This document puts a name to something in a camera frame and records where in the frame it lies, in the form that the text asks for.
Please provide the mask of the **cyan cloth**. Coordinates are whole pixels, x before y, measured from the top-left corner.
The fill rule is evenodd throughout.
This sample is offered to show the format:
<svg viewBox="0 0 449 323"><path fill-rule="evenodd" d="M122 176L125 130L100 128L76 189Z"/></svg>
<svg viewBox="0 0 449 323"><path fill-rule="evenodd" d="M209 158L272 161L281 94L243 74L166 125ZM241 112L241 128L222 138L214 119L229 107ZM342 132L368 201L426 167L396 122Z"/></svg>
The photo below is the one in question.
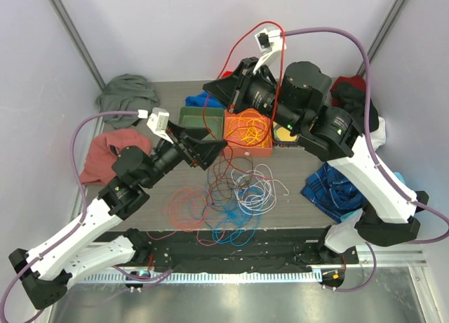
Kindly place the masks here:
<svg viewBox="0 0 449 323"><path fill-rule="evenodd" d="M403 177L399 172L395 172L394 175L395 175L395 176L396 176L396 177L397 177L403 184L406 183L404 177ZM356 212L357 212L357 210L351 211L351 212L348 212L348 213L342 215L342 216L340 217L340 221L341 221L341 222L344 222L344 221L348 220L349 218L351 218L352 216L354 216L354 215L356 214Z"/></svg>

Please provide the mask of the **salmon drawer box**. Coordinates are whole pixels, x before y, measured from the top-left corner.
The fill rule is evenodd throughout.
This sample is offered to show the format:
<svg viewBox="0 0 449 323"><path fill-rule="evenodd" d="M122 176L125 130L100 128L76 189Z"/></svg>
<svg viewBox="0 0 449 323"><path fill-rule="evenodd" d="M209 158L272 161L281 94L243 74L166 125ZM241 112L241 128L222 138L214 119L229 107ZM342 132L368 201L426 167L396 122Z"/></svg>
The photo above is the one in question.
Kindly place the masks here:
<svg viewBox="0 0 449 323"><path fill-rule="evenodd" d="M227 159L236 157L268 158L272 155L271 120L254 109L239 114L224 113L223 136L228 146Z"/></svg>

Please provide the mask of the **grey cloth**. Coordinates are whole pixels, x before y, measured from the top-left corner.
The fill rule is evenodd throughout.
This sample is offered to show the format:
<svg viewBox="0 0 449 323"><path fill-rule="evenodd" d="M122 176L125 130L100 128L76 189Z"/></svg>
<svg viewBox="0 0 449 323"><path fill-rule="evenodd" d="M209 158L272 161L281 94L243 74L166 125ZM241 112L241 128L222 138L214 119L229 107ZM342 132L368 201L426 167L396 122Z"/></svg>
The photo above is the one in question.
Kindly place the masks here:
<svg viewBox="0 0 449 323"><path fill-rule="evenodd" d="M160 107L160 98L153 85L143 76L123 74L114 77L95 99L100 112L137 111L152 112Z"/></svg>

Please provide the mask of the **white cloth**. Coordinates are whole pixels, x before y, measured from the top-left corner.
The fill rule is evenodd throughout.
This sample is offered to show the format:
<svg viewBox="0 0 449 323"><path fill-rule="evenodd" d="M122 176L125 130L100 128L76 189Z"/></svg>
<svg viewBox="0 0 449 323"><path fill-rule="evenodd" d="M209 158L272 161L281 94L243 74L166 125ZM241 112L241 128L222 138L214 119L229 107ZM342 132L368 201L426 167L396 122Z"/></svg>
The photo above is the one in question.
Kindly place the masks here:
<svg viewBox="0 0 449 323"><path fill-rule="evenodd" d="M378 117L378 128L370 133L370 139L374 151L386 143L386 124L382 117Z"/></svg>

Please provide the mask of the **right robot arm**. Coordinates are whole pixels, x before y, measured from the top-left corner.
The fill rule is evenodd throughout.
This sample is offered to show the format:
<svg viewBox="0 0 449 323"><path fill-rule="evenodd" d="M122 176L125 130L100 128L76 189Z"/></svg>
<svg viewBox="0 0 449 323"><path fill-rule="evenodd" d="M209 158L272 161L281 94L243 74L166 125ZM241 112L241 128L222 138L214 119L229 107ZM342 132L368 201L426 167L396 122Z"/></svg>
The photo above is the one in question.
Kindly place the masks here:
<svg viewBox="0 0 449 323"><path fill-rule="evenodd" d="M252 108L272 118L297 137L300 147L337 169L368 200L349 220L328 228L316 247L324 263L335 262L348 248L364 242L393 246L415 240L420 222L413 201L426 196L403 187L402 197L392 187L403 183L391 171L382 174L368 149L370 142L350 113L323 104L331 83L308 61L289 64L277 82L266 65L251 57L229 76L203 85L231 113Z"/></svg>

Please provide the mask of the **green drawer box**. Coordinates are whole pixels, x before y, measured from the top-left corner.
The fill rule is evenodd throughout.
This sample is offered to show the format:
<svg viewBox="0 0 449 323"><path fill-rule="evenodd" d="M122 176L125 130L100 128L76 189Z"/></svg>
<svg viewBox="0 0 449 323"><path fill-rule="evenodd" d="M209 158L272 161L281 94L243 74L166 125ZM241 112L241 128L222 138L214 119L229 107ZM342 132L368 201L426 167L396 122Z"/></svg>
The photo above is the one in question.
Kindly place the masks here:
<svg viewBox="0 0 449 323"><path fill-rule="evenodd" d="M222 108L207 107L203 111L202 107L182 107L180 109L179 125L191 127L208 127L211 135L206 140L215 136L217 139L223 137L223 127L225 111Z"/></svg>

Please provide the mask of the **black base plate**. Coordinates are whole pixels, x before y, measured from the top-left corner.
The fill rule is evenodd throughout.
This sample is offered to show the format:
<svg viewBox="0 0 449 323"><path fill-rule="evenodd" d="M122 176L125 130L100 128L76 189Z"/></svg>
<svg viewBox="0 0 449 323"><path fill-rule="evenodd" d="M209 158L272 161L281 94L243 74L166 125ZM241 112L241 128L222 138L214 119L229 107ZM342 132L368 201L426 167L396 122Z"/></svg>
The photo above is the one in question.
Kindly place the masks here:
<svg viewBox="0 0 449 323"><path fill-rule="evenodd" d="M141 231L151 250L138 261L119 266L152 266L156 272L171 269L178 273L241 274L309 272L312 265L358 264L355 247L342 255L321 256L318 243L324 232L323 228L251 230L233 244L217 244L211 240L210 230Z"/></svg>

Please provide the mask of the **dark red cloth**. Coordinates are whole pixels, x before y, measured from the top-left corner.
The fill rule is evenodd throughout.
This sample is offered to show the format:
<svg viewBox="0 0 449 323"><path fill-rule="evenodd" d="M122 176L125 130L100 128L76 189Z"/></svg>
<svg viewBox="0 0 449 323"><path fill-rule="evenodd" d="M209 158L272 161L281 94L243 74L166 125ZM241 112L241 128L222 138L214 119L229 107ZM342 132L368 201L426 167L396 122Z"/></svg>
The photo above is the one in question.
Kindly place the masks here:
<svg viewBox="0 0 449 323"><path fill-rule="evenodd" d="M337 87L341 84L341 83L346 83L351 85L352 87L360 90L360 91L365 91L366 90L366 82L365 79L362 76L356 75L353 77L338 77L334 84L332 85L330 91L334 91L337 89Z"/></svg>

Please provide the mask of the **blue plaid cloth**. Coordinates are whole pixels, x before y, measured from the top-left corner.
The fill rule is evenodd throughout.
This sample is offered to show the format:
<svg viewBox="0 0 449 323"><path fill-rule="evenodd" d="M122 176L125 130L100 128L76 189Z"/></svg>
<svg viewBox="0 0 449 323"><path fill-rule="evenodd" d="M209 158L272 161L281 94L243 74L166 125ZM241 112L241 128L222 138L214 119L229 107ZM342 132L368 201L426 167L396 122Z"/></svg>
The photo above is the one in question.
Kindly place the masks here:
<svg viewBox="0 0 449 323"><path fill-rule="evenodd" d="M306 179L301 194L337 223L348 219L366 202L355 185L328 163Z"/></svg>

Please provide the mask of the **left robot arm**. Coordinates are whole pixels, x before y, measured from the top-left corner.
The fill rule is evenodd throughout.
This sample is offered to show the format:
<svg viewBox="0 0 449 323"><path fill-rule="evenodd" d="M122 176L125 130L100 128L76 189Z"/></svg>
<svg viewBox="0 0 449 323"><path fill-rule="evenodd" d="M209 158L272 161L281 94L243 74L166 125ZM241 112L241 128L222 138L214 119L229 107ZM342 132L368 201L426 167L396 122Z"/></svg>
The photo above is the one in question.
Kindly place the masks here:
<svg viewBox="0 0 449 323"><path fill-rule="evenodd" d="M113 179L71 223L39 246L9 255L35 309L53 305L76 283L105 268L144 265L151 246L136 229L95 249L87 247L141 208L149 200L146 191L179 163L206 170L227 146L226 140L209 140L205 128L169 123L166 130L151 155L137 146L120 151L112 166Z"/></svg>

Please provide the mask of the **dusty pink cloth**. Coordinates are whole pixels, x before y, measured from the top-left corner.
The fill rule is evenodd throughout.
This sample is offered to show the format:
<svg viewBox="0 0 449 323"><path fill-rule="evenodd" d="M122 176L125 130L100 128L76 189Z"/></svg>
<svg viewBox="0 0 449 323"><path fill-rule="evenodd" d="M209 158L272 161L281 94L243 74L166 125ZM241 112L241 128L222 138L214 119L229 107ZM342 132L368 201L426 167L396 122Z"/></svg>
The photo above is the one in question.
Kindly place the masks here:
<svg viewBox="0 0 449 323"><path fill-rule="evenodd" d="M96 136L88 149L88 154L80 181L83 185L106 185L115 176L112 165L120 151L137 146L149 154L152 142L134 129L123 128Z"/></svg>

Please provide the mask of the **black cloth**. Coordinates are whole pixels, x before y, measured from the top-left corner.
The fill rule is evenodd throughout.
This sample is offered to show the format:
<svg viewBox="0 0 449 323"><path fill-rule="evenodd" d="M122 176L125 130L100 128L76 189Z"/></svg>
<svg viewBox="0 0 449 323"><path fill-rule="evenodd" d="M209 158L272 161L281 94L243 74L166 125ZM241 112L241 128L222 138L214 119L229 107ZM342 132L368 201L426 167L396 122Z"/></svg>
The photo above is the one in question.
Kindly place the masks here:
<svg viewBox="0 0 449 323"><path fill-rule="evenodd" d="M347 82L339 83L335 88L330 90L331 97L333 98L333 105L339 107L350 114L352 119L363 129L365 118L365 104L366 93L359 90ZM379 128L379 115L377 109L374 107L373 102L369 104L369 132L378 130Z"/></svg>

